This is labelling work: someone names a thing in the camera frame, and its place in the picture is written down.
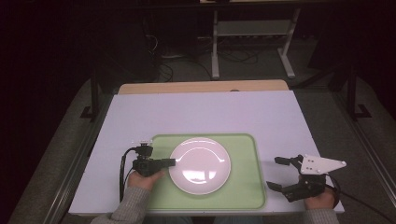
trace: white table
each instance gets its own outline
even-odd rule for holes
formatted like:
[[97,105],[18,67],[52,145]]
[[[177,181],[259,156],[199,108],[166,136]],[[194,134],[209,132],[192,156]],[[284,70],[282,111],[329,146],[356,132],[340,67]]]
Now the white table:
[[[121,156],[139,141],[164,133],[248,133],[256,141],[263,180],[283,186],[297,183],[298,172],[293,166],[275,164],[274,157],[319,156],[293,91],[119,94],[107,112],[69,213],[97,216],[114,211],[119,205]],[[132,160],[134,157],[129,156],[126,164]],[[263,184],[267,199],[260,209],[148,214],[265,216],[304,211],[302,201],[288,203],[281,193]],[[341,203],[335,211],[344,211]]]

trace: gray carpet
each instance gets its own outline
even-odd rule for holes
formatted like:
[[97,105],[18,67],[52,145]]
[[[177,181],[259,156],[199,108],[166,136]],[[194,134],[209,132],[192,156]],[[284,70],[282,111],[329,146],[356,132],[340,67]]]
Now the gray carpet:
[[[276,47],[277,45],[266,45],[260,51],[254,51],[258,53],[259,58],[253,64],[230,62],[220,58],[220,80],[281,78],[292,85],[317,72],[315,69],[306,68],[312,49],[315,47],[315,41],[294,41],[292,43],[289,57],[297,75],[297,78],[293,80],[286,78],[281,61],[277,57]],[[227,53],[238,57],[243,57],[245,54],[229,50]],[[173,60],[166,64],[173,69],[173,81],[209,80],[209,75],[206,72],[210,69],[208,54],[193,61]],[[332,175],[340,183],[342,191],[367,202],[396,220],[394,205],[383,190],[364,146],[354,132],[349,117],[345,115],[345,109],[342,104],[340,106],[337,103],[337,99],[345,98],[344,93],[333,93],[323,88],[329,78],[323,78],[308,89],[295,91],[318,150],[322,157],[347,162],[346,168],[332,172]],[[160,82],[165,80],[166,77],[159,79]],[[89,101],[90,93],[87,83],[81,88],[70,106],[9,223],[43,223],[50,209],[51,201],[56,196],[57,189],[64,179],[71,160],[73,160],[75,150],[83,141],[81,138],[92,125],[87,120],[79,118],[84,106],[90,104]],[[371,88],[361,80],[358,82],[357,101],[359,104],[365,104],[373,115],[371,119],[359,119],[358,124],[395,178],[395,121],[375,99]],[[342,196],[341,201],[346,209],[344,214],[339,215],[341,223],[387,223],[385,219],[370,209],[347,197]],[[67,206],[63,211],[60,211],[61,214],[65,214],[62,218],[63,224],[89,223],[91,220],[90,218],[71,216],[66,211]],[[270,216],[264,218],[264,223],[301,223],[301,217],[301,214],[282,217]]]

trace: gray sleeve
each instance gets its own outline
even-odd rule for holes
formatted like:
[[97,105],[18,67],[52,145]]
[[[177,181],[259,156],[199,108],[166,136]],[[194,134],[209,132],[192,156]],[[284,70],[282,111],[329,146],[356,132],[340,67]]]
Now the gray sleeve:
[[92,224],[138,224],[142,223],[149,203],[149,191],[128,188],[124,198],[114,213],[95,218]]
[[339,224],[337,215],[332,209],[313,209],[304,213],[304,224]]

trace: human hand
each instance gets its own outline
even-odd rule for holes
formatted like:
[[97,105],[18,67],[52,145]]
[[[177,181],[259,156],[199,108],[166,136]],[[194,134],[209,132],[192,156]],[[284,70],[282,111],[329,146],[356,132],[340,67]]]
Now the human hand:
[[305,209],[320,209],[331,208],[333,209],[335,202],[335,193],[332,189],[325,188],[324,192],[316,197],[304,199]]
[[151,191],[154,183],[165,175],[164,171],[155,173],[154,175],[144,177],[137,171],[133,171],[128,176],[128,187],[139,187]]

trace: plate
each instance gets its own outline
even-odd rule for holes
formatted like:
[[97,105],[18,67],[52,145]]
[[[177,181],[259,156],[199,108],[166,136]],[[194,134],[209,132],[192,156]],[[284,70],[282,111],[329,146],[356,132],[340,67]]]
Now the plate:
[[169,168],[173,182],[190,194],[208,194],[221,188],[231,172],[227,150],[210,138],[195,137],[172,152],[176,166]]

